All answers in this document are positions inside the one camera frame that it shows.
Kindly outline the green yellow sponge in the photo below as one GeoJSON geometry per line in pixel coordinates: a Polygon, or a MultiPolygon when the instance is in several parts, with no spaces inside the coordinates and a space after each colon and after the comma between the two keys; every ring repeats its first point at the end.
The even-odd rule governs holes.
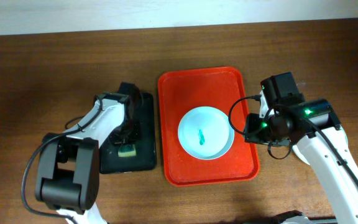
{"type": "Polygon", "coordinates": [[[117,152],[119,157],[134,157],[137,155],[135,144],[123,144],[117,152]]]}

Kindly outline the black rectangular tray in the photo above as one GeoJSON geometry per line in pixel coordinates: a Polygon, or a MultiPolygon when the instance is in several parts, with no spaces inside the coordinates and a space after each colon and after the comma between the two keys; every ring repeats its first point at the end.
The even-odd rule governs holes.
{"type": "Polygon", "coordinates": [[[156,166],[154,98],[150,93],[143,92],[140,94],[140,100],[142,100],[142,107],[135,115],[139,120],[138,127],[140,128],[140,139],[134,143],[137,155],[119,157],[117,152],[121,145],[112,145],[109,140],[110,134],[99,150],[100,173],[152,170],[156,166]]]}

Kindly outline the light blue plate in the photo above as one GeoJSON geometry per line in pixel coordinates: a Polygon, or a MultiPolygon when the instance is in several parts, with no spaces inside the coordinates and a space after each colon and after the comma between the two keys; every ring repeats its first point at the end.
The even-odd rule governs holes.
{"type": "Polygon", "coordinates": [[[178,125],[181,147],[192,157],[214,160],[227,153],[234,142],[228,116],[217,108],[200,106],[187,112],[178,125]]]}

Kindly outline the light green plate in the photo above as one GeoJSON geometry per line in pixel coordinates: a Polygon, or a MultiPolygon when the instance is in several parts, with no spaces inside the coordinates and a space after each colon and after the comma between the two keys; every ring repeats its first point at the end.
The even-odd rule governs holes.
{"type": "MultiPolygon", "coordinates": [[[[339,129],[343,135],[345,136],[345,140],[346,140],[346,144],[349,145],[348,142],[348,138],[347,138],[347,134],[345,132],[345,130],[343,129],[343,127],[340,127],[339,129]]],[[[309,165],[309,162],[307,161],[307,159],[303,156],[303,154],[299,151],[297,145],[292,145],[292,151],[295,153],[295,155],[301,160],[303,161],[305,164],[309,165]]]]}

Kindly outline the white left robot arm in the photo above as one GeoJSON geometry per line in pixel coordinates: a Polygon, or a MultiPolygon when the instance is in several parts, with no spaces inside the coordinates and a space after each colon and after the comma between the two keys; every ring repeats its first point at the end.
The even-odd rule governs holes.
{"type": "Polygon", "coordinates": [[[137,91],[103,93],[91,111],[61,134],[47,134],[39,157],[35,198],[68,223],[105,223],[96,197],[99,191],[100,148],[108,142],[125,156],[135,153],[133,114],[141,94],[137,91]]]}

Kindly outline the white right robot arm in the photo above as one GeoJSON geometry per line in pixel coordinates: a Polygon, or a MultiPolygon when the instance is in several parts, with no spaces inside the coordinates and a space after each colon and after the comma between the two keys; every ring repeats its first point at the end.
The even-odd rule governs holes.
{"type": "Polygon", "coordinates": [[[325,99],[290,100],[272,106],[262,95],[259,114],[249,114],[245,142],[297,149],[316,174],[338,223],[358,223],[358,167],[347,136],[325,99]]]}

